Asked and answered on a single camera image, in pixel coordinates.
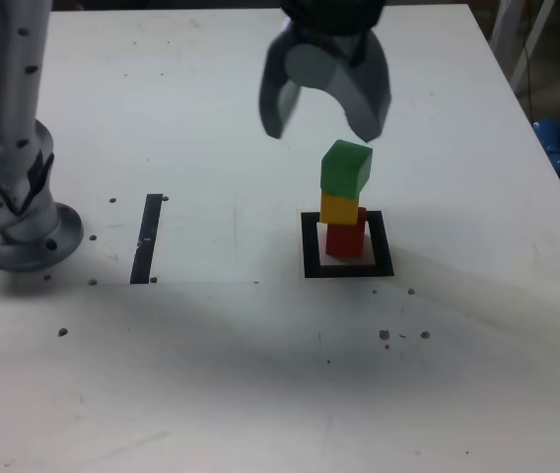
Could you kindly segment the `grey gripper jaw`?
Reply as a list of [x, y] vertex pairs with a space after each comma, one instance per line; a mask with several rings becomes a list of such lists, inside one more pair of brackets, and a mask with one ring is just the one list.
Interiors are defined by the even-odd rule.
[[280, 139], [297, 105], [301, 86], [287, 72], [285, 60], [299, 43], [296, 29], [283, 30], [269, 45], [260, 83], [258, 110], [265, 133]]
[[380, 137], [391, 102], [384, 50], [372, 32], [293, 46], [284, 59], [291, 81], [332, 96], [357, 137]]

